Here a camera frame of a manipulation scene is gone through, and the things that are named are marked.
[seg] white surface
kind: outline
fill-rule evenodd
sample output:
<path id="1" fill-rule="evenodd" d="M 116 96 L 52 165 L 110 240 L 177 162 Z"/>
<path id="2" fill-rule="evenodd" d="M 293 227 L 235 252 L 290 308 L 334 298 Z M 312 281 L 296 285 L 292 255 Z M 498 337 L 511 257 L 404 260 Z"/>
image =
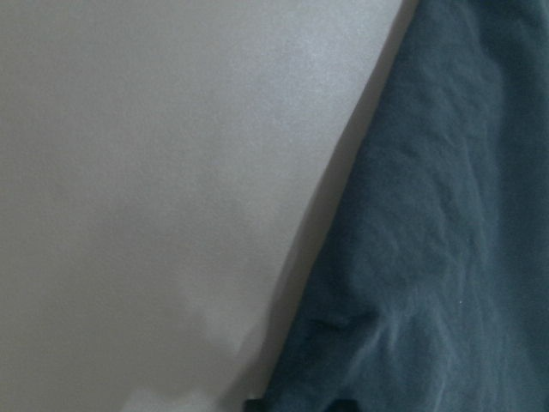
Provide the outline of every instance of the white surface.
<path id="1" fill-rule="evenodd" d="M 0 2 L 2 412 L 261 394 L 400 5 Z"/>

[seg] clothing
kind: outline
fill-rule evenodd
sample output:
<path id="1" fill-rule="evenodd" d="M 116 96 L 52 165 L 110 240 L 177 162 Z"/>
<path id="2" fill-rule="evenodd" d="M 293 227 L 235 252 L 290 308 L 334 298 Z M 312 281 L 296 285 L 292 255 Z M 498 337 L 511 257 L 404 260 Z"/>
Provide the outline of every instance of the clothing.
<path id="1" fill-rule="evenodd" d="M 248 409 L 549 411 L 547 0 L 420 2 Z"/>

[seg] dark blue fabric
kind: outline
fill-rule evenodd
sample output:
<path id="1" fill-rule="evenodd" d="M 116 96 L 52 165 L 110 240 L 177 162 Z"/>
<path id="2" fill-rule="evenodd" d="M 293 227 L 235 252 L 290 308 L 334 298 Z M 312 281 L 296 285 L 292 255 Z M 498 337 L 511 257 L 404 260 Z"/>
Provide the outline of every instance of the dark blue fabric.
<path id="1" fill-rule="evenodd" d="M 549 411 L 548 27 L 420 2 L 261 410 Z"/>

